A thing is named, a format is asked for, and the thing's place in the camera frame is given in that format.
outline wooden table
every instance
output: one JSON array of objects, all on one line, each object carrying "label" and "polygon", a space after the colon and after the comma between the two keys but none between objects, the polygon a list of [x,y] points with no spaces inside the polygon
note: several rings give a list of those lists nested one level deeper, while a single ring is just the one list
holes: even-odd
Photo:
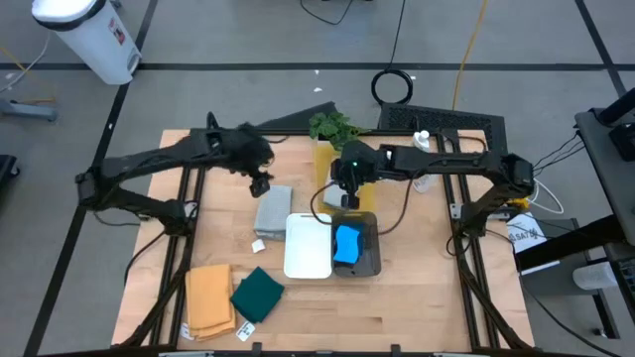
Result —
[{"label": "wooden table", "polygon": [[[165,131],[161,146],[173,145],[187,134],[185,130]],[[410,137],[365,137],[363,141],[374,147],[380,143],[411,144]],[[435,148],[437,144],[432,141],[431,146]],[[275,176],[272,184],[292,186],[292,211],[309,212],[310,198],[322,186],[314,175],[311,139],[292,136],[273,149],[276,161],[269,168]],[[480,143],[468,140],[461,140],[461,149],[482,150]],[[180,177],[181,170],[153,175],[149,195],[158,199],[176,197]],[[192,175],[190,191],[194,180]],[[283,242],[266,241],[265,251],[252,253],[253,222],[259,200],[251,197],[249,183],[249,178],[223,170],[212,169],[207,174],[191,265],[228,263],[235,287],[260,266],[286,287],[284,295],[267,319],[256,325],[247,342],[241,342],[234,333],[204,342],[181,338],[180,349],[247,350],[252,342],[259,341],[265,350],[388,351],[394,343],[400,344],[404,351],[413,352],[470,350],[456,262],[445,251],[450,227],[441,178],[424,194],[413,190],[401,225],[380,237],[379,276],[345,279],[333,275],[316,281],[293,280],[284,275]],[[491,186],[480,177],[469,177],[468,184],[472,199]],[[406,185],[395,181],[376,183],[375,213],[380,230],[397,219]],[[456,182],[454,191],[459,192]],[[507,234],[502,222],[488,223],[488,228]],[[142,224],[135,249],[140,249],[161,230],[157,221]],[[155,302],[167,242],[164,239],[141,256],[130,271],[113,343],[129,336]],[[511,246],[488,235],[481,238],[481,248],[492,301],[518,335],[533,344]],[[476,299],[474,307],[481,344],[486,345],[482,310]],[[162,342],[168,341],[172,304],[165,316]],[[238,315],[237,326],[243,321]]]}]

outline gray floor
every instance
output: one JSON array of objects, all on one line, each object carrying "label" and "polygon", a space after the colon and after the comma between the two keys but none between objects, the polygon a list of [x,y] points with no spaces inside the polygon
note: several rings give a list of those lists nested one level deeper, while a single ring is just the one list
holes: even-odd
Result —
[{"label": "gray floor", "polygon": [[[336,18],[344,0],[308,7]],[[123,1],[120,16],[131,36],[139,31],[149,0]],[[635,62],[629,0],[586,0],[613,60]],[[0,46],[29,61],[41,49],[45,31],[33,22],[29,2],[5,0]],[[145,62],[381,62],[388,60],[399,16],[398,1],[355,1],[339,27],[305,14],[296,1],[159,0],[146,43]],[[476,22],[479,3],[409,0],[397,62],[459,62]],[[0,57],[0,62],[9,60]],[[79,62],[53,37],[43,62]],[[601,63],[573,0],[492,0],[471,62]],[[0,85],[15,71],[0,71]],[[131,83],[108,155],[155,148],[165,129],[201,127],[212,110],[220,124],[254,124],[333,100],[352,120],[374,127],[379,107],[369,93],[375,70],[139,71]],[[415,79],[412,104],[449,108],[455,71],[409,70]],[[90,164],[117,87],[91,71],[38,70],[57,88],[60,121],[55,125],[3,118],[0,153],[20,158],[23,173],[0,205],[0,354],[23,352],[72,219],[75,174]],[[620,72],[627,88],[635,72]],[[397,99],[398,80],[380,83],[380,94]],[[0,94],[27,99],[46,95],[32,78]],[[616,99],[605,70],[468,71],[457,109],[506,118],[510,149],[537,160],[572,133],[573,115]],[[580,223],[609,213],[608,203],[586,153],[546,170],[541,180]],[[147,189],[147,178],[128,185]],[[554,217],[536,210],[539,217]],[[108,212],[111,220],[130,219]],[[41,353],[105,348],[121,299],[122,276],[136,230],[109,228],[87,216],[51,318]],[[626,355],[635,345],[633,322],[616,291],[614,301],[624,338],[608,341],[590,334],[599,325],[589,297],[545,297],[545,303],[574,330]],[[527,298],[536,342],[549,351],[596,355],[575,341]]]}]

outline spray bottle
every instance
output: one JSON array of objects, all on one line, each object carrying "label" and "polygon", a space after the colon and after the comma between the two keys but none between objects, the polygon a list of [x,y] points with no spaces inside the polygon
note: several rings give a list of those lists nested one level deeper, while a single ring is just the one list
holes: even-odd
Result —
[{"label": "spray bottle", "polygon": [[[413,144],[416,148],[426,153],[430,152],[430,133],[426,130],[413,135]],[[423,175],[420,178],[415,178],[413,181],[413,187],[418,193],[424,193],[435,182],[438,175]]]}]

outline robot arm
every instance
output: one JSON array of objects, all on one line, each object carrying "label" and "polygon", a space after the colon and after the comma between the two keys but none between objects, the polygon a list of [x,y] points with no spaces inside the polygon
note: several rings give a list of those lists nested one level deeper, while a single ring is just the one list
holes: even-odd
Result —
[{"label": "robot arm", "polygon": [[75,177],[79,205],[94,211],[120,208],[135,214],[159,219],[166,233],[184,235],[189,232],[190,219],[182,202],[160,201],[135,193],[119,184],[127,179],[164,170],[190,167],[196,169],[224,168],[232,173],[252,177],[252,196],[269,190],[267,172],[259,168],[274,158],[267,140],[254,127],[243,124],[236,129],[192,130],[176,144],[121,158],[107,158]]},{"label": "robot arm", "polygon": [[479,175],[493,186],[475,202],[466,202],[452,215],[459,233],[482,235],[489,214],[512,198],[534,190],[532,165],[516,155],[493,152],[463,154],[425,153],[414,147],[381,145],[374,150],[353,141],[344,145],[341,158],[331,164],[331,178],[346,191],[342,206],[359,207],[360,186],[379,179],[408,180],[427,174]]}]

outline blue sponge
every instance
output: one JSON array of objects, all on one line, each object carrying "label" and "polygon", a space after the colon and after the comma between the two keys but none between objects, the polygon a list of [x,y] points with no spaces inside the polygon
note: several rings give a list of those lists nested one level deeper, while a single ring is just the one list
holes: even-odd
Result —
[{"label": "blue sponge", "polygon": [[352,227],[341,225],[335,232],[337,251],[333,260],[339,263],[355,264],[361,252],[360,232]]}]

